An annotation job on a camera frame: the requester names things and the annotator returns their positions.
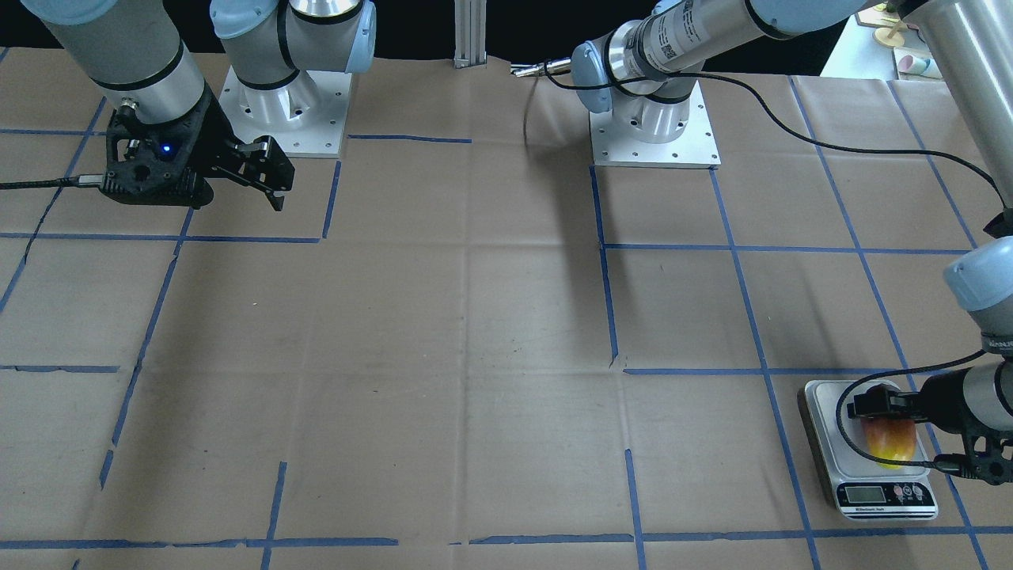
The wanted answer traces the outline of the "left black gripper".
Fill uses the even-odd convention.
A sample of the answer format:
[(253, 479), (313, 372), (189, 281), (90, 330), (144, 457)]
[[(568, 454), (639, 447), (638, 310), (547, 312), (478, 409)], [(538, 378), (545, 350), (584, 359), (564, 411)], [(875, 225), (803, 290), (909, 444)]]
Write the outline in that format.
[(866, 392), (847, 404), (850, 419), (926, 421), (962, 437), (962, 454), (938, 454), (934, 469), (991, 485), (1011, 482), (1011, 372), (957, 370), (935, 375), (918, 394)]

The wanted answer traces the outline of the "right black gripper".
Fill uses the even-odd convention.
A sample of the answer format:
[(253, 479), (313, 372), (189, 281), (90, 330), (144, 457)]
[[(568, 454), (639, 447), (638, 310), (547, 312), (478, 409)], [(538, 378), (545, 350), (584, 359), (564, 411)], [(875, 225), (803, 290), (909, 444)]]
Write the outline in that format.
[(212, 202), (207, 178), (253, 188), (282, 212), (294, 165), (279, 142), (263, 135), (245, 143), (206, 86), (198, 104), (169, 123), (140, 120), (140, 105), (121, 104), (106, 127), (101, 194), (116, 203), (202, 208)]

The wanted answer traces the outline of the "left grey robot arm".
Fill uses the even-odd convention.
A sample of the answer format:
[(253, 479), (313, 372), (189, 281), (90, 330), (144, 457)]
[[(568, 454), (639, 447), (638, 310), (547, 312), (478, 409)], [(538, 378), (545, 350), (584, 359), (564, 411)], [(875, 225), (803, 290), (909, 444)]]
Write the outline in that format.
[[(769, 37), (793, 40), (826, 29), (871, 7), (868, 1), (661, 1), (651, 15), (629, 21), (600, 39), (585, 42), (569, 63), (571, 90), (593, 113), (630, 118), (641, 132), (638, 105), (682, 105), (703, 63), (743, 44)], [(1011, 459), (1011, 3), (1009, 1), (898, 1), (935, 57), (942, 79), (972, 134), (985, 166), (938, 152), (983, 177), (1003, 206), (985, 225), (991, 241), (949, 264), (944, 279), (981, 332), (976, 358), (1001, 358), (969, 367), (969, 358), (928, 367), (919, 392), (848, 386), (832, 408), (833, 435), (861, 458), (885, 466), (909, 461), (857, 447), (844, 418), (911, 420), (958, 435), (963, 452), (918, 461), (991, 485), (1009, 483)]]

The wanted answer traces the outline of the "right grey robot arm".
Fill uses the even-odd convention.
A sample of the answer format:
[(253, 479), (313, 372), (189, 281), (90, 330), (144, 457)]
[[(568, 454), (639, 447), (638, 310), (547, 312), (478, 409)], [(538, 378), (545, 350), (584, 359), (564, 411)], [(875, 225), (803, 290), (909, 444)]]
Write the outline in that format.
[(199, 209), (210, 181), (262, 192), (275, 211), (292, 191), (283, 132), (329, 123), (315, 74), (372, 65), (372, 1), (214, 1), (214, 34), (237, 79), (235, 111), (256, 127), (241, 137), (160, 1), (26, 1), (112, 106), (106, 166), (63, 184), (97, 188), (116, 203)]

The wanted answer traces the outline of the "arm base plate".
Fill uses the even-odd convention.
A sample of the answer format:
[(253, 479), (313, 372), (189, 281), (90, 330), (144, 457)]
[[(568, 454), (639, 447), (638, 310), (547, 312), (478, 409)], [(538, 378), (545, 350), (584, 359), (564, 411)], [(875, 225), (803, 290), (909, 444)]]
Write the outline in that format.
[(218, 95), (236, 137), (246, 143), (269, 135), (289, 158), (340, 158), (355, 76), (302, 71), (288, 85), (258, 90), (229, 69)]
[(594, 164), (655, 169), (716, 169), (723, 160), (699, 82), (680, 102), (613, 97), (610, 111), (590, 114)]

